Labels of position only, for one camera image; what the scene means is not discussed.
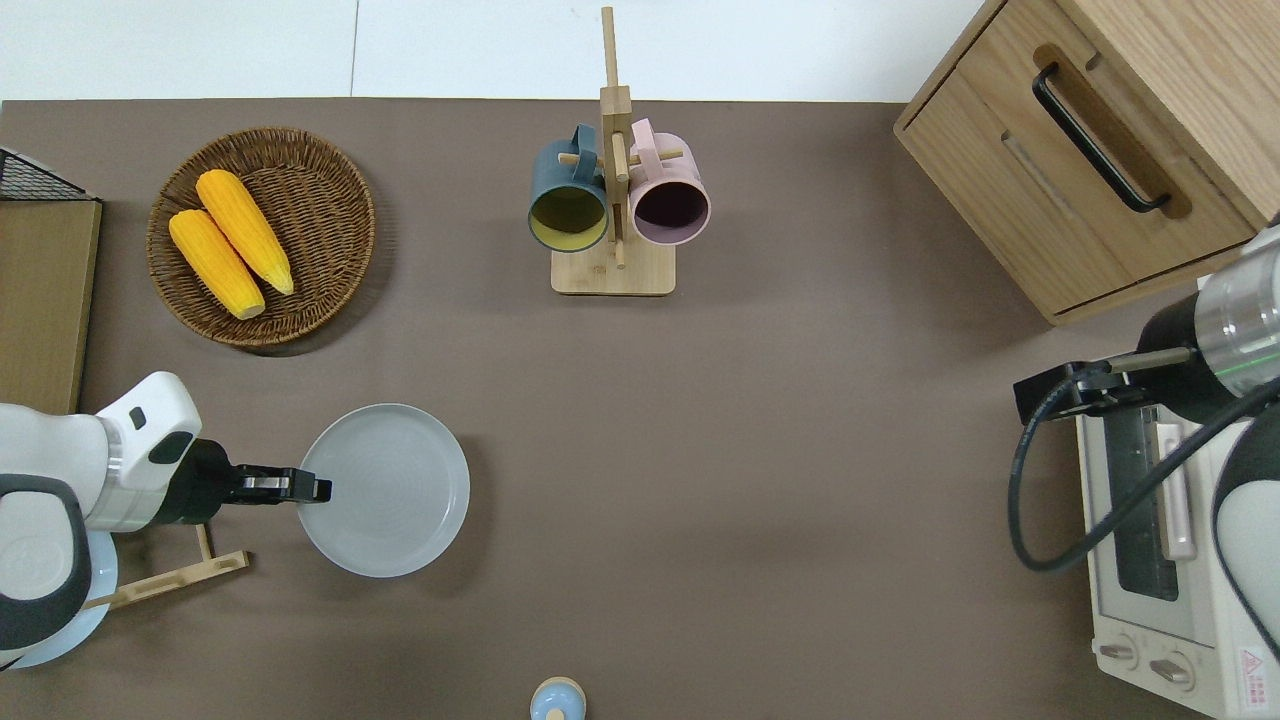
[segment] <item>mug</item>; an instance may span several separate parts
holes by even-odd
[[[559,161],[561,152],[577,163]],[[595,128],[579,124],[572,140],[557,140],[534,160],[534,192],[529,204],[529,229],[557,252],[586,250],[604,237],[608,227],[604,173],[596,164]]]
[[[698,237],[710,218],[710,200],[689,143],[669,132],[653,132],[649,119],[632,123],[631,222],[640,237],[658,245],[681,245]],[[680,150],[680,158],[663,160],[659,152]]]

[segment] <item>wooden mug holder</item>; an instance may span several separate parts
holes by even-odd
[[[604,68],[608,85],[600,88],[600,137],[604,145],[604,195],[609,204],[605,237],[580,252],[552,252],[552,290],[562,295],[671,295],[676,290],[676,249],[639,236],[631,218],[627,190],[631,165],[631,88],[618,85],[618,59],[613,38],[613,8],[602,10]],[[664,155],[664,159],[678,156]],[[561,155],[576,163],[576,155]]]

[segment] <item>toaster oven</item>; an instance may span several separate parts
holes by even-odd
[[[1280,719],[1276,659],[1222,573],[1210,511],[1247,423],[1219,434],[1089,552],[1093,652],[1110,675],[1221,719]],[[1164,406],[1078,416],[1087,528],[1197,425]]]

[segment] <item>oven knob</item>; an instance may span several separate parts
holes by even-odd
[[[1138,666],[1138,648],[1133,644],[1133,639],[1129,635],[1117,635],[1111,642],[1102,642],[1100,639],[1093,641],[1093,652],[1101,655],[1102,657],[1110,657],[1125,665],[1129,670]]]
[[[1196,687],[1196,673],[1187,656],[1180,652],[1170,652],[1164,660],[1152,660],[1151,671],[1178,685],[1184,692]]]

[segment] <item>oven window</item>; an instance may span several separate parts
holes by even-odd
[[[1156,452],[1156,410],[1140,407],[1111,413],[1103,418],[1103,430],[1114,507],[1160,460]],[[1115,552],[1121,588],[1156,600],[1178,600],[1178,568],[1165,559],[1160,548],[1155,495],[1116,528]]]

